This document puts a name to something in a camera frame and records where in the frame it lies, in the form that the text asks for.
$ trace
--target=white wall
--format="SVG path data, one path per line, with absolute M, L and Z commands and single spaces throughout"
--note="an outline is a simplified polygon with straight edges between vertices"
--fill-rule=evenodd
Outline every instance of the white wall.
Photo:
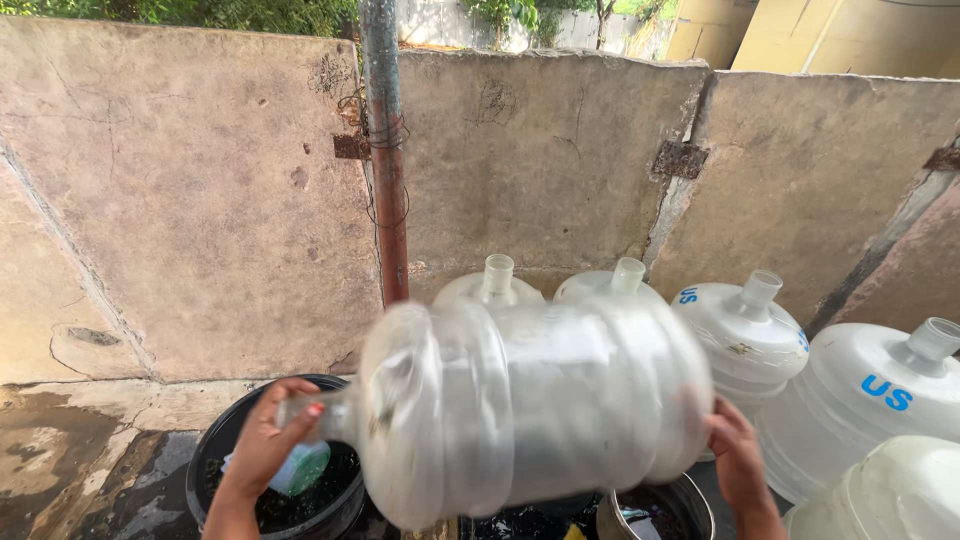
M 607 23 L 603 50 L 625 54 L 639 19 L 613 14 Z M 467 6 L 456 0 L 397 0 L 396 32 L 401 41 L 473 49 L 491 48 L 495 33 L 478 15 L 468 15 Z M 510 41 L 504 51 L 518 53 L 530 45 L 530 36 L 518 22 L 510 23 Z M 597 15 L 564 10 L 558 47 L 593 49 L 597 42 Z

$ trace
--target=wet ground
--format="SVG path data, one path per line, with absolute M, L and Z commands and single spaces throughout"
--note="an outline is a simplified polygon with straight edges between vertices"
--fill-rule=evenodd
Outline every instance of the wet ground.
M 124 405 L 125 385 L 130 384 L 132 396 Z M 163 389 L 146 405 L 143 385 L 125 381 L 95 391 L 76 385 L 0 387 L 0 540 L 200 538 L 185 495 L 187 464 L 200 426 L 209 425 L 253 387 L 238 384 L 227 391 L 217 383 L 203 384 L 175 393 Z M 67 389 L 72 395 L 58 393 Z M 209 395 L 217 392 L 211 401 Z M 98 399 L 108 405 L 96 405 Z M 735 525 L 719 495 L 712 463 L 697 464 L 688 473 L 708 499 L 716 539 L 733 540 Z M 789 507 L 778 501 L 782 511 Z M 367 499 L 347 540 L 502 537 L 483 530 L 482 523 L 449 520 L 401 535 Z M 475 531 L 481 534 L 470 534 Z

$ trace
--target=water jug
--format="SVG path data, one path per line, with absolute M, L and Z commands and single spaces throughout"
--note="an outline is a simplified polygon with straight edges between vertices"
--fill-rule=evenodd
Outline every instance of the water jug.
M 505 505 L 666 482 L 695 461 L 712 409 L 707 359 L 666 305 L 390 307 L 357 380 L 310 438 L 360 454 L 400 528 Z M 306 406 L 281 405 L 281 425 Z
M 960 326 L 927 319 L 912 334 L 840 324 L 756 416 L 767 483 L 793 504 L 823 491 L 881 442 L 929 435 L 960 442 Z
M 467 274 L 447 283 L 433 301 L 436 306 L 460 302 L 479 302 L 487 306 L 545 303 L 540 291 L 514 277 L 514 260 L 505 255 L 487 257 L 483 272 Z
M 809 345 L 797 321 L 774 302 L 783 281 L 755 270 L 742 287 L 699 283 L 670 304 L 707 352 L 713 388 L 753 418 L 806 365 Z
M 591 296 L 619 295 L 637 296 L 649 302 L 665 304 L 663 297 L 650 285 L 643 282 L 647 267 L 635 258 L 624 257 L 610 270 L 592 270 L 567 278 L 553 301 L 557 304 L 577 304 Z
M 960 537 L 960 444 L 894 437 L 783 517 L 790 540 Z

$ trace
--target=rusty metal bracket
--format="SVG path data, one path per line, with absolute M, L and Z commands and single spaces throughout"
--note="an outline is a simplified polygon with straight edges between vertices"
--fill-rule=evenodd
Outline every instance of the rusty metal bracket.
M 693 180 L 700 175 L 709 154 L 710 150 L 695 144 L 665 140 L 654 160 L 653 172 Z
M 336 134 L 333 136 L 333 157 L 345 160 L 369 160 L 370 140 L 360 134 Z
M 924 169 L 931 171 L 960 171 L 960 148 L 938 148 L 926 161 Z

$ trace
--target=metal pot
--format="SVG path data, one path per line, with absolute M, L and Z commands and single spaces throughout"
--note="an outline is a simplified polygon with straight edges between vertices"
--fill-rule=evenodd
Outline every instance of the metal pot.
M 689 476 L 681 475 L 664 485 L 639 485 L 626 494 L 641 489 L 653 493 L 677 514 L 687 532 L 687 540 L 713 540 L 713 512 Z M 600 540 L 654 540 L 640 538 L 630 529 L 620 512 L 615 491 L 608 493 L 597 508 L 597 535 Z

